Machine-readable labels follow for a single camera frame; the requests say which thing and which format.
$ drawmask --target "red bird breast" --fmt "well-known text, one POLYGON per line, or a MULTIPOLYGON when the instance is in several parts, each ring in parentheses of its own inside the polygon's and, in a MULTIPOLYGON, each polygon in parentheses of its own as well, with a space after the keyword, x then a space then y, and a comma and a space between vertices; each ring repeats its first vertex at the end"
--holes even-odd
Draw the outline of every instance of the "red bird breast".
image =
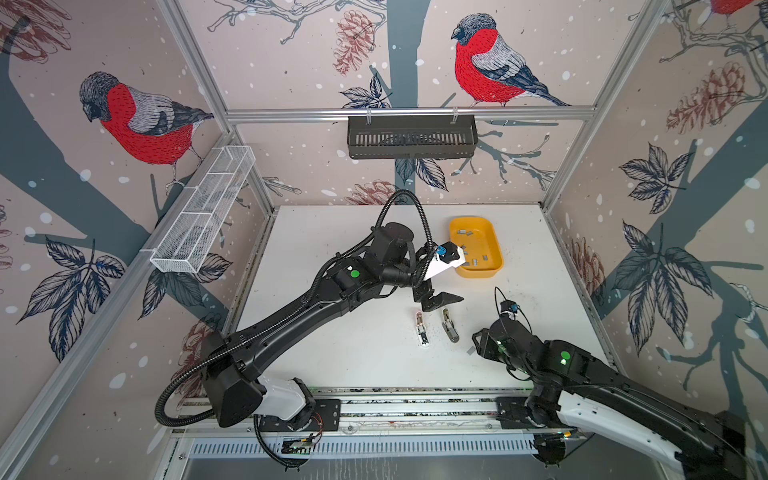
POLYGON ((128 122, 136 114, 136 104, 124 84, 119 84, 109 91, 107 102, 112 119, 101 121, 101 124, 137 160, 148 164, 173 164, 189 148, 193 133, 191 124, 160 136, 142 135, 132 131, 128 122))
POLYGON ((493 81, 481 74, 472 64, 472 56, 491 50, 497 36, 496 30, 484 28, 475 33, 466 46, 456 43, 456 81, 476 101, 504 104, 524 94, 525 90, 493 81))

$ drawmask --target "metal rail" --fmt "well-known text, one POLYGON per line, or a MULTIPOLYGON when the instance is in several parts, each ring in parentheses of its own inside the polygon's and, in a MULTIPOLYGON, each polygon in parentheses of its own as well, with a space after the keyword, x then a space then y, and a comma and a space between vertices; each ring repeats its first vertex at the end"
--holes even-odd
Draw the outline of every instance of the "metal rail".
POLYGON ((279 109, 279 110, 229 110, 227 121, 231 124, 308 123, 345 121, 348 117, 388 117, 394 115, 474 115, 476 120, 490 121, 547 121, 581 120, 593 118, 591 105, 570 107, 469 107, 469 108, 339 108, 326 110, 279 109))

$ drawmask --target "bird tail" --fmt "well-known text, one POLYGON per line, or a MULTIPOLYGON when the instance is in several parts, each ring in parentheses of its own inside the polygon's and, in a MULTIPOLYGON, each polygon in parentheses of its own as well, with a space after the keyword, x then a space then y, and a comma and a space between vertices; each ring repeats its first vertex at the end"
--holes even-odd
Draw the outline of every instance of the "bird tail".
POLYGON ((570 107, 569 104, 565 103, 564 101, 560 100, 559 98, 553 97, 549 93, 541 94, 540 96, 541 96, 541 98, 549 100, 550 102, 552 102, 553 104, 555 104, 555 105, 557 105, 559 107, 570 107))

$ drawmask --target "small metal part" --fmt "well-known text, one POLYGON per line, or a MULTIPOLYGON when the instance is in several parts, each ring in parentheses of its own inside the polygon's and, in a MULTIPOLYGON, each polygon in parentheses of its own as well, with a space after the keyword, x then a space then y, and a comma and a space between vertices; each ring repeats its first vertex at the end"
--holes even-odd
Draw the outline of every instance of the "small metal part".
POLYGON ((448 338, 451 340, 451 342, 458 342, 458 333, 456 332, 456 328, 453 326, 453 320, 451 320, 447 308, 442 309, 442 329, 445 330, 446 334, 448 334, 448 338))
POLYGON ((422 346, 428 346, 429 339, 427 339, 427 330, 424 327, 424 315, 421 312, 416 312, 416 332, 419 334, 422 346))

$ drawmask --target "black cable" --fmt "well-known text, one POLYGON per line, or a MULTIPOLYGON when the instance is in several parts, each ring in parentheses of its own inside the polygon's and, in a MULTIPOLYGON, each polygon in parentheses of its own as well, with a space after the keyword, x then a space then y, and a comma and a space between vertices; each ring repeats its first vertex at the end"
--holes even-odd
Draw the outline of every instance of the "black cable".
MULTIPOLYGON (((437 248, 437 246, 432 241, 432 232, 429 230, 429 222, 427 222, 427 217, 424 214, 424 208, 419 202, 419 198, 410 190, 397 190, 394 194, 392 194, 391 197, 389 197, 386 204, 384 205, 384 208, 382 208, 381 213, 379 213, 379 218, 376 220, 376 227, 381 227, 382 222, 384 221, 384 216, 389 211, 389 208, 392 206, 392 204, 394 204, 397 198, 402 196, 407 196, 411 198, 411 200, 413 200, 413 203, 417 211, 419 212, 419 217, 421 218, 422 225, 424 227, 424 234, 426 235, 426 238, 427 238, 427 251, 432 252, 431 255, 428 255, 425 258, 423 267, 421 269, 417 268, 412 275, 412 285, 418 286, 424 280, 424 276, 426 275, 426 270, 429 267, 429 262, 432 260, 432 257, 434 256, 433 250, 437 248)), ((228 349, 222 350, 219 353, 209 356, 204 361, 196 364, 195 366, 190 367, 185 372, 181 373, 181 375, 173 379, 170 382, 170 384, 167 387, 165 387, 165 390, 163 390, 163 392, 157 398, 157 402, 155 403, 154 417, 157 420, 157 422, 160 423, 161 425, 176 428, 176 427, 192 425, 193 423, 197 423, 197 422, 200 422, 201 420, 209 419, 210 417, 214 416, 214 410, 208 409, 207 411, 198 413, 197 415, 175 419, 165 414, 165 405, 167 404, 170 396, 174 394, 174 392, 176 391, 176 389, 179 388, 179 386, 181 386, 193 375, 201 371, 204 367, 209 366, 211 363, 215 363, 227 357, 232 352, 243 348, 245 345, 253 342, 255 339, 267 334, 272 330, 275 330, 276 328, 282 326, 286 322, 289 322, 290 320, 296 318, 296 316, 298 316, 301 312, 306 310, 307 304, 317 293, 317 289, 319 288, 320 281, 323 279, 323 275, 325 275, 326 271, 330 267, 332 267, 334 263, 338 262, 339 260, 350 257, 353 254, 357 253, 358 250, 362 249, 371 240, 373 240, 373 232, 369 233, 369 235, 364 240, 356 244, 354 247, 350 248, 344 253, 337 253, 333 258, 325 262, 323 266, 320 267, 320 270, 318 270, 317 274, 315 275, 315 278, 312 281, 312 286, 310 287, 309 291, 307 291, 307 293, 305 293, 304 296, 302 296, 301 305, 299 305, 293 312, 289 313, 278 323, 275 323, 272 326, 269 326, 263 330, 260 330, 259 332, 254 333, 253 335, 244 339, 242 342, 237 343, 228 349)))
POLYGON ((259 430, 259 422, 258 418, 260 418, 261 415, 254 415, 253 416, 253 430, 256 433, 256 440, 259 442, 259 446, 261 446, 261 449, 264 450, 264 452, 275 462, 281 464, 283 467, 288 470, 288 468, 295 468, 297 471, 299 468, 307 463, 309 461, 308 458, 283 458, 278 456, 275 452, 273 452, 270 449, 270 446, 266 444, 264 441, 264 438, 261 436, 261 431, 259 430))

